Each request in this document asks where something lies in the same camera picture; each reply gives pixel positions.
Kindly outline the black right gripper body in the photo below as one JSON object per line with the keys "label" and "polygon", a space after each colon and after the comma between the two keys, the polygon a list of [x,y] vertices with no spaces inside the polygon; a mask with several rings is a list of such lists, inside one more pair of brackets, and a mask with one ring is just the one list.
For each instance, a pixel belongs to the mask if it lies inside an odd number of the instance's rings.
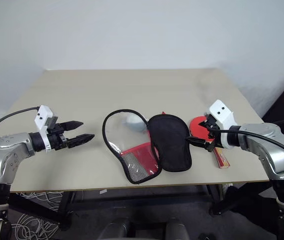
{"label": "black right gripper body", "polygon": [[221,133],[218,132],[220,130],[217,125],[217,120],[210,114],[205,115],[205,120],[208,119],[211,123],[211,129],[206,129],[205,138],[206,141],[210,143],[210,145],[205,148],[208,152],[212,152],[215,148],[221,147]]}

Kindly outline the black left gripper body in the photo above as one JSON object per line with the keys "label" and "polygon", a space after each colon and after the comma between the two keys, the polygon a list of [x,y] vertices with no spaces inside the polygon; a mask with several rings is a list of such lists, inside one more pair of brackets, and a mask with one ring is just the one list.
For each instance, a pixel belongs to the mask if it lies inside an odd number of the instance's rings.
{"label": "black left gripper body", "polygon": [[61,150],[67,147],[67,138],[64,136],[65,123],[57,123],[53,128],[47,129],[47,137],[52,150]]}

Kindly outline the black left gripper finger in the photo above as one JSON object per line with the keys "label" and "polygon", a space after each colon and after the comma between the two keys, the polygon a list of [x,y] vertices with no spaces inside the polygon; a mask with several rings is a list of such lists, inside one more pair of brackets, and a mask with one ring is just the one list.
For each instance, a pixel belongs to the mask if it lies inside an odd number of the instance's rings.
{"label": "black left gripper finger", "polygon": [[67,142],[66,142],[67,148],[70,149],[70,148],[74,148],[74,147],[83,145],[83,144],[91,141],[94,137],[95,137],[94,134],[86,133],[86,134],[78,135],[74,138],[68,138]]}
{"label": "black left gripper finger", "polygon": [[80,127],[81,125],[83,125],[84,123],[81,121],[76,121],[76,120],[72,120],[72,121],[67,121],[67,122],[63,122],[61,123],[61,127],[65,130],[65,131],[71,131],[74,130],[78,127]]}

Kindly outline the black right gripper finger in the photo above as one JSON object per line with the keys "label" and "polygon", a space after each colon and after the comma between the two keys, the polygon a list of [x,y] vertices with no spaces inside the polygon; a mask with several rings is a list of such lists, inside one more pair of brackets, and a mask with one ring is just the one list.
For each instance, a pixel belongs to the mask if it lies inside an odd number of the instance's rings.
{"label": "black right gripper finger", "polygon": [[194,136],[187,137],[186,141],[190,145],[195,146],[195,147],[199,147],[199,148],[207,148],[210,145],[210,143],[207,142],[205,139],[197,138],[197,137],[194,137]]}
{"label": "black right gripper finger", "polygon": [[201,126],[201,127],[206,128],[207,130],[211,129],[211,123],[210,123],[210,121],[208,119],[200,122],[198,125]]}

